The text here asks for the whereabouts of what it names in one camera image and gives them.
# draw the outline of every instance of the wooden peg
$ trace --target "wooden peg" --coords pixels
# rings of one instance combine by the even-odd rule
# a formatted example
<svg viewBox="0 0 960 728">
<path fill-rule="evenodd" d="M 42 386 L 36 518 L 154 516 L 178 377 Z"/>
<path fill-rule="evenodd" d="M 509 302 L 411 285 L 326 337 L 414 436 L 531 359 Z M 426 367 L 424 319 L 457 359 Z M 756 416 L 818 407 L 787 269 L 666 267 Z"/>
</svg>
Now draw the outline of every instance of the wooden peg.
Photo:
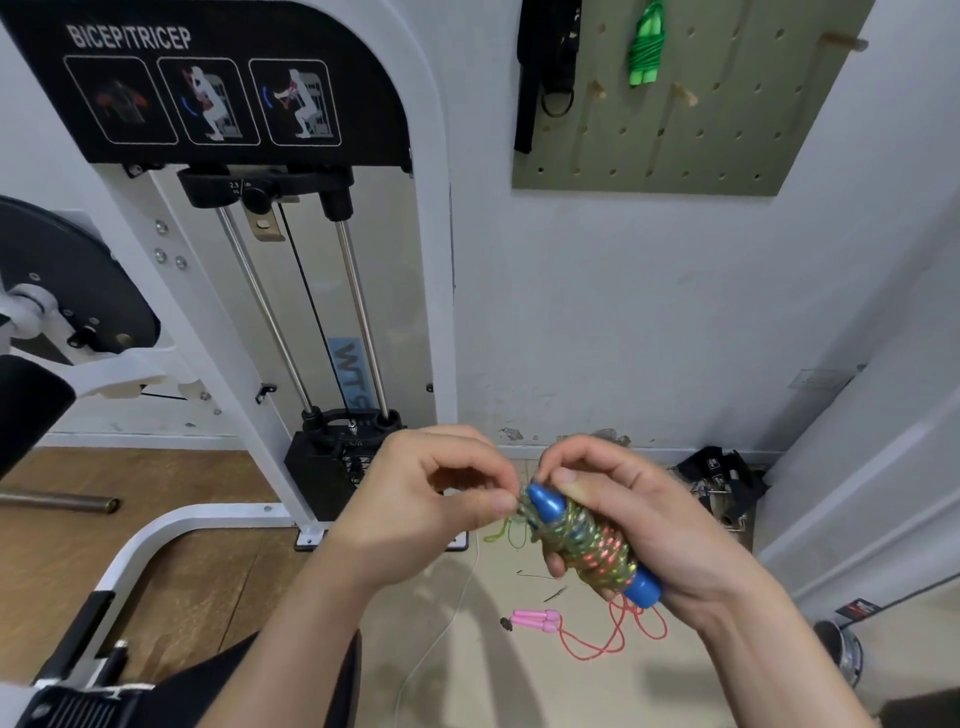
<svg viewBox="0 0 960 728">
<path fill-rule="evenodd" d="M 700 99 L 697 98 L 697 95 L 683 84 L 674 82 L 670 85 L 670 90 L 673 92 L 674 96 L 683 99 L 691 107 L 695 107 L 700 103 Z"/>
<path fill-rule="evenodd" d="M 870 47 L 870 41 L 862 37 L 844 36 L 841 33 L 824 33 L 820 36 L 820 45 L 853 51 L 854 53 L 863 53 Z"/>
<path fill-rule="evenodd" d="M 594 79 L 588 84 L 588 89 L 590 92 L 590 97 L 593 99 L 606 99 L 607 90 L 603 87 L 599 81 Z"/>
</svg>

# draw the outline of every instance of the white wall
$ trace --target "white wall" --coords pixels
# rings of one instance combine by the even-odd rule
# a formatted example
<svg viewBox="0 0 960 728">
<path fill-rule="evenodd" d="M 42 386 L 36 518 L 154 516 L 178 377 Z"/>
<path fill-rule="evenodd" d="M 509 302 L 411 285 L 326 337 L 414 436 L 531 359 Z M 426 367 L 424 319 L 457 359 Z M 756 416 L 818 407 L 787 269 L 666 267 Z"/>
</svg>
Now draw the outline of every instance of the white wall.
<svg viewBox="0 0 960 728">
<path fill-rule="evenodd" d="M 960 208 L 888 340 L 769 475 L 755 552 L 813 617 L 960 573 Z"/>
<path fill-rule="evenodd" d="M 397 2 L 447 114 L 462 420 L 786 449 L 832 397 L 797 372 L 870 359 L 960 186 L 960 5 L 877 0 L 778 198 L 743 200 L 512 190 L 520 0 Z"/>
</svg>

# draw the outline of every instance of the wooden floor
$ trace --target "wooden floor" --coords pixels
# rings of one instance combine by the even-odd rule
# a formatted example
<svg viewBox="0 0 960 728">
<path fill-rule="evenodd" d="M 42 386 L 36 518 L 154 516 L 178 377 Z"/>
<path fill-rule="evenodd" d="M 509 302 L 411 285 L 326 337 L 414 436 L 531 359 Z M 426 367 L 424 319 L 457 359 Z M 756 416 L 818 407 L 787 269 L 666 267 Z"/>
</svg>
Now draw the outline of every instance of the wooden floor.
<svg viewBox="0 0 960 728">
<path fill-rule="evenodd" d="M 26 683 L 110 560 L 142 526 L 192 503 L 274 501 L 245 452 L 38 449 L 7 487 L 116 496 L 117 513 L 0 506 L 0 680 Z M 112 639 L 131 681 L 155 682 L 259 629 L 306 558 L 295 529 L 206 531 L 164 548 Z"/>
</svg>

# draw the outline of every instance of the pink handle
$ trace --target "pink handle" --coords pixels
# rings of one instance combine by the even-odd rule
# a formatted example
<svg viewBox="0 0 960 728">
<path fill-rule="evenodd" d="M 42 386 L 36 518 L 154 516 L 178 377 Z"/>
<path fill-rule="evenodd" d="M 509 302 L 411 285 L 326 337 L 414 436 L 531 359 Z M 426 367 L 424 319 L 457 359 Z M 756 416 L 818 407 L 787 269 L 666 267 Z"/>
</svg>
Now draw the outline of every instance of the pink handle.
<svg viewBox="0 0 960 728">
<path fill-rule="evenodd" d="M 531 611 L 529 609 L 514 609 L 514 617 L 522 617 L 526 619 L 547 619 L 549 621 L 559 622 L 560 612 L 557 612 L 553 609 L 548 609 L 544 612 Z"/>
<path fill-rule="evenodd" d="M 533 629 L 539 629 L 541 632 L 546 632 L 547 634 L 553 634 L 560 630 L 560 625 L 557 624 L 557 622 L 547 621 L 544 619 L 518 617 L 517 615 L 513 615 L 510 619 L 510 622 L 519 627 L 532 627 Z"/>
</svg>

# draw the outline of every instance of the guide rod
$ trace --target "guide rod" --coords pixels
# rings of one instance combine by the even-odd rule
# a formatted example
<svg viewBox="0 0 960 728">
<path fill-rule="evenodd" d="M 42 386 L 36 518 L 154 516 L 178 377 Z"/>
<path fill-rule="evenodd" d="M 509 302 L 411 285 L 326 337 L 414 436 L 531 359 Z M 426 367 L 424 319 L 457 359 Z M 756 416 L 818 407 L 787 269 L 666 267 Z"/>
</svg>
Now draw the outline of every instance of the guide rod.
<svg viewBox="0 0 960 728">
<path fill-rule="evenodd" d="M 290 378 L 294 381 L 294 388 L 297 390 L 297 395 L 300 397 L 300 403 L 303 405 L 303 411 L 312 412 L 313 402 L 310 401 L 310 395 L 307 394 L 306 387 L 303 385 L 303 377 L 300 376 L 300 370 L 297 369 L 297 363 L 294 361 L 294 357 L 290 353 L 290 347 L 287 346 L 286 339 L 283 338 L 283 332 L 280 330 L 280 325 L 276 322 L 274 310 L 270 308 L 270 302 L 267 300 L 267 294 L 263 290 L 263 284 L 260 283 L 260 277 L 256 274 L 256 269 L 253 268 L 253 261 L 250 258 L 250 253 L 247 251 L 247 246 L 243 242 L 243 236 L 240 230 L 237 228 L 236 221 L 233 219 L 233 214 L 230 212 L 228 207 L 217 207 L 217 217 L 220 218 L 220 224 L 223 226 L 224 232 L 227 234 L 227 238 L 229 238 L 230 246 L 233 248 L 233 252 L 236 254 L 237 260 L 240 261 L 240 267 L 243 268 L 244 275 L 247 278 L 247 283 L 250 285 L 253 295 L 256 298 L 256 302 L 260 306 L 260 312 L 267 320 L 267 326 L 270 327 L 270 332 L 274 336 L 276 347 L 279 349 L 280 355 L 283 357 L 283 362 L 286 364 L 287 372 L 290 373 Z"/>
<path fill-rule="evenodd" d="M 387 421 L 390 419 L 390 407 L 387 406 L 387 396 L 383 391 L 383 377 L 380 376 L 380 365 L 377 363 L 376 350 L 373 348 L 370 319 L 367 317 L 367 305 L 364 302 L 363 288 L 360 285 L 360 276 L 357 273 L 357 261 L 353 254 L 353 239 L 350 237 L 350 228 L 347 221 L 340 221 L 336 225 L 340 250 L 344 254 L 344 265 L 347 267 L 347 280 L 350 284 L 350 294 L 353 296 L 353 307 L 356 308 L 357 319 L 360 321 L 360 334 L 363 337 L 364 350 L 367 352 L 367 361 L 370 364 L 373 390 L 376 392 L 376 403 L 380 408 L 381 417 Z"/>
</svg>

